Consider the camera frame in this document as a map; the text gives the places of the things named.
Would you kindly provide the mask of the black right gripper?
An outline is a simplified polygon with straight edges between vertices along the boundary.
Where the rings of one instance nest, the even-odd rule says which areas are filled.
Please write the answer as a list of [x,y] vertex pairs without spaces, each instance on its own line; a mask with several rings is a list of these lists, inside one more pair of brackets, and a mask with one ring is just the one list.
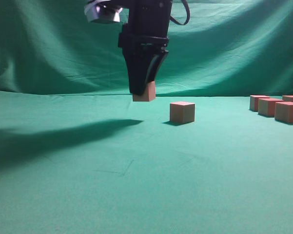
[[155,81],[169,53],[166,47],[172,1],[119,0],[118,6],[129,10],[118,39],[127,66],[129,91],[142,95],[146,85]]

